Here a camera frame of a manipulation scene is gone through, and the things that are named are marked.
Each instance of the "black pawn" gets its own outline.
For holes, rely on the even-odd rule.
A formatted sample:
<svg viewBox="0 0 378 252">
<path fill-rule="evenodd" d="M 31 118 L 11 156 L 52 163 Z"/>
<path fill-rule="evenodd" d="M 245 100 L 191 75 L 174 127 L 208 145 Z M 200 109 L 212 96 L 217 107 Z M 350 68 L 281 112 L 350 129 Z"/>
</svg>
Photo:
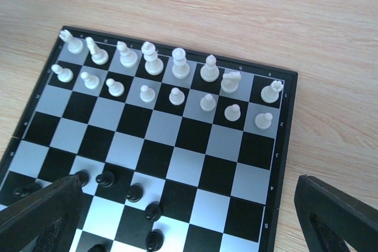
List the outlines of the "black pawn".
<svg viewBox="0 0 378 252">
<path fill-rule="evenodd" d="M 163 235 L 160 231 L 150 232 L 146 238 L 146 249 L 148 252 L 158 251 L 163 245 Z"/>
<path fill-rule="evenodd" d="M 146 220 L 148 221 L 157 221 L 160 219 L 162 214 L 161 208 L 158 204 L 151 203 L 146 207 L 146 210 L 144 211 L 144 216 Z"/>
<path fill-rule="evenodd" d="M 86 171 L 78 171 L 75 173 L 79 177 L 79 184 L 81 187 L 84 187 L 89 182 L 89 175 Z"/>
<path fill-rule="evenodd" d="M 126 193 L 126 199 L 130 202 L 138 202 L 143 196 L 143 188 L 137 184 L 131 185 Z"/>
<path fill-rule="evenodd" d="M 88 252 L 106 252 L 105 247 L 101 244 L 97 244 L 93 246 L 91 249 L 88 250 Z"/>
<path fill-rule="evenodd" d="M 40 184 L 31 183 L 31 184 L 28 184 L 24 187 L 19 187 L 19 188 L 14 189 L 13 195 L 14 195 L 14 197 L 21 199 L 21 198 L 25 198 L 25 197 L 29 196 L 30 194 L 34 193 L 35 191 L 38 191 L 41 188 L 42 188 L 42 186 Z"/>
<path fill-rule="evenodd" d="M 104 171 L 102 174 L 98 174 L 96 177 L 96 182 L 102 187 L 110 187 L 114 184 L 116 178 L 113 172 Z"/>
</svg>

